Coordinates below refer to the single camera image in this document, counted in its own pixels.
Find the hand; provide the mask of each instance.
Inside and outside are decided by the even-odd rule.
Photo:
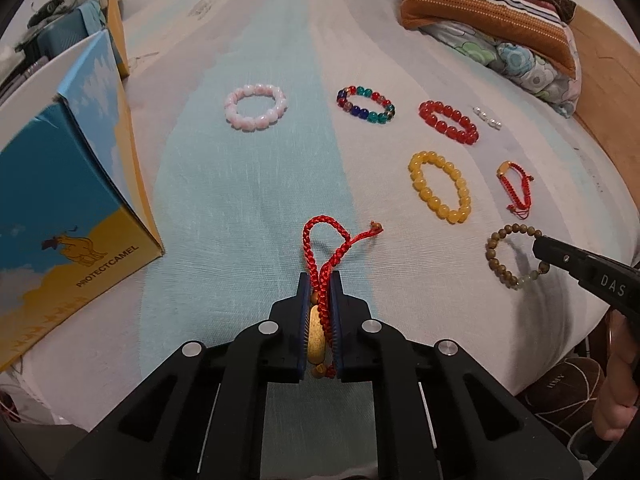
[[[638,410],[638,386],[633,380],[632,363],[640,345],[629,332],[626,318],[615,311],[611,317],[613,341],[607,363],[607,378],[593,409],[593,428],[603,440],[619,440]]]

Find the blue and yellow box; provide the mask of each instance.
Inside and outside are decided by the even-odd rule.
[[[0,107],[0,370],[162,253],[103,30]]]

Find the bed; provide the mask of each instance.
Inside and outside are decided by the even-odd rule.
[[[519,392],[598,323],[607,306],[559,270],[508,290],[484,244],[520,222],[496,169],[516,160],[532,174],[525,221],[554,238],[631,263],[638,210],[607,155],[577,121],[456,51],[398,24],[393,0],[155,0],[125,23],[126,83],[146,191],[166,255],[91,302],[20,364],[23,387],[66,421],[90,430],[181,343],[226,342],[290,296],[304,269],[304,223],[329,214],[352,234],[385,231],[340,264],[345,292],[408,339],[458,341]],[[225,121],[232,89],[280,86],[289,109],[243,133]],[[380,89],[397,108],[388,124],[345,114],[336,92]],[[465,146],[417,114],[428,99],[502,129],[479,126]],[[256,115],[266,98],[242,101]],[[407,164],[421,150],[451,160],[473,211],[451,226],[412,189]],[[427,178],[445,202],[448,178]],[[339,236],[312,237],[326,260]],[[537,267],[530,241],[502,248],[507,267]],[[264,478],[340,474],[375,463],[370,388],[313,380],[270,387]]]

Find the striped pillow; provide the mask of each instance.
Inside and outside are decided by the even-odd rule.
[[[490,36],[522,44],[575,78],[569,40],[553,6],[539,0],[402,0],[402,25],[419,28],[441,19],[467,23]]]

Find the red cord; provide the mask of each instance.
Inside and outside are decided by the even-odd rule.
[[[524,202],[520,201],[520,198],[516,194],[516,191],[513,189],[513,186],[503,174],[498,178],[500,179],[500,182],[504,186],[504,189],[508,193],[509,197],[513,201],[513,204],[509,204],[507,206],[507,209],[517,217],[524,220],[529,216],[529,211],[531,209],[531,191],[529,189],[529,181],[533,180],[533,177],[531,175],[528,175],[522,169],[522,167],[517,165],[515,162],[510,162],[509,167],[520,174],[522,191],[524,193]]]
[[[318,266],[316,265],[316,259],[314,253],[311,250],[311,240],[309,234],[311,229],[316,224],[329,224],[340,233],[340,236],[344,238],[344,243],[335,250],[335,253],[329,260],[321,267],[318,273]],[[309,277],[311,281],[311,287],[314,291],[318,292],[318,314],[320,315],[320,324],[322,325],[322,331],[324,332],[324,338],[329,344],[332,345],[333,333],[331,330],[331,319],[329,315],[328,301],[327,301],[327,288],[329,284],[329,278],[331,272],[335,266],[340,263],[342,257],[351,248],[351,246],[357,241],[364,240],[364,238],[371,238],[380,234],[383,231],[382,225],[377,222],[371,222],[371,228],[368,231],[364,231],[353,238],[342,227],[337,220],[330,216],[320,215],[314,216],[309,222],[305,224],[302,229],[302,250],[305,253],[306,268],[309,271]],[[335,377],[335,368],[331,364],[327,368],[326,376],[329,378]]]

